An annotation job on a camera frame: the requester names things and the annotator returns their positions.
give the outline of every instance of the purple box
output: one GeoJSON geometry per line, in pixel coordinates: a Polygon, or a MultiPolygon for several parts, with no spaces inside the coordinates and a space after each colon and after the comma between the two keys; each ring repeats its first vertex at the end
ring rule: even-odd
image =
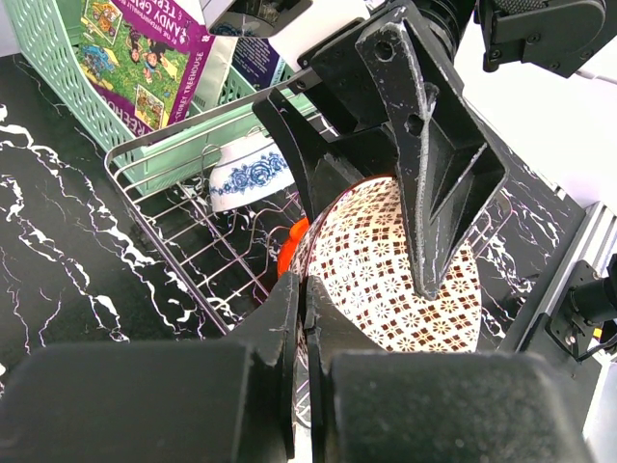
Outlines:
{"type": "Polygon", "coordinates": [[[183,120],[214,42],[174,0],[82,0],[77,60],[137,136],[183,120]]]}

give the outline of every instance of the black marble countertop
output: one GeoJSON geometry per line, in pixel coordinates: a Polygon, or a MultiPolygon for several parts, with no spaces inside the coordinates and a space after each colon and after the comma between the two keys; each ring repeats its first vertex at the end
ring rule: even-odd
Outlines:
{"type": "MultiPolygon", "coordinates": [[[[52,342],[219,336],[129,216],[105,174],[103,155],[20,56],[0,59],[0,394],[11,370],[52,342]]],[[[572,234],[572,218],[581,214],[514,153],[509,161],[511,176],[502,193],[512,214],[490,242],[478,241],[484,308],[480,349],[494,349],[503,340],[548,259],[572,234]]],[[[283,203],[293,199],[289,191],[279,196],[283,203]]],[[[171,189],[164,201],[178,198],[181,192],[171,189]]],[[[269,262],[262,279],[266,289],[276,281],[274,256],[285,233],[266,242],[262,229],[273,224],[259,211],[280,204],[272,199],[253,204],[215,227],[237,227],[241,249],[251,247],[246,230],[255,228],[257,245],[247,261],[269,262]]],[[[492,219],[499,224],[502,210],[495,211],[492,219]]],[[[184,214],[181,220],[192,220],[191,210],[178,212],[184,214]]],[[[298,208],[288,211],[282,225],[299,216],[298,208]]],[[[190,253],[191,243],[211,239],[212,233],[192,230],[179,246],[183,255],[190,253]]],[[[208,265],[220,267],[232,259],[227,251],[203,259],[194,271],[207,275],[208,265]]],[[[222,293],[237,285],[229,280],[210,284],[206,297],[225,298],[222,293]]],[[[264,297],[249,292],[237,304],[219,308],[231,328],[264,297]]]]}

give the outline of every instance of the mint green basket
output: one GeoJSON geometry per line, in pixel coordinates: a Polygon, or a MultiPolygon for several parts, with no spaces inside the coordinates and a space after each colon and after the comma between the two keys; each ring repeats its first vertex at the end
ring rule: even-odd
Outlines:
{"type": "MultiPolygon", "coordinates": [[[[93,89],[75,58],[73,46],[80,42],[81,37],[81,1],[4,1],[21,53],[98,144],[109,151],[121,143],[133,140],[135,136],[93,89]]],[[[255,89],[232,68],[219,103],[225,104],[254,92],[255,89]]],[[[292,103],[303,113],[314,110],[304,96],[294,97],[292,103]]],[[[200,111],[199,102],[194,101],[189,115],[196,115],[200,111]]],[[[131,183],[139,183],[138,190],[142,195],[167,188],[202,169],[201,162],[190,161],[195,159],[196,152],[201,152],[207,145],[222,146],[230,143],[246,135],[251,128],[259,126],[257,117],[252,114],[249,116],[251,111],[251,105],[245,105],[179,132],[160,143],[133,150],[118,158],[116,163],[122,167],[147,158],[146,162],[127,169],[124,174],[131,183]],[[236,119],[237,123],[222,124],[236,119]],[[221,129],[211,130],[219,125],[221,129]]],[[[217,161],[216,154],[207,159],[208,164],[217,161]]]]}

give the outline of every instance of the white bowl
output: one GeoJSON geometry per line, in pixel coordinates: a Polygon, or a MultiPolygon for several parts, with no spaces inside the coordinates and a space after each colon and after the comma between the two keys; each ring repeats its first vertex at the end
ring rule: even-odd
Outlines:
{"type": "Polygon", "coordinates": [[[221,148],[221,160],[210,174],[212,210],[223,212],[254,203],[293,182],[277,145],[257,132],[221,148]]]}

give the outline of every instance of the patterned plate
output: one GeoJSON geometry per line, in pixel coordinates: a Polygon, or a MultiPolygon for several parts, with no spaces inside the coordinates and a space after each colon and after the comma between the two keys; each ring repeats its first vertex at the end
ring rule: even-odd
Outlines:
{"type": "Polygon", "coordinates": [[[471,247],[454,257],[436,301],[416,296],[393,177],[343,193],[312,224],[290,270],[320,277],[338,309],[388,351],[475,350],[482,308],[471,247]]]}

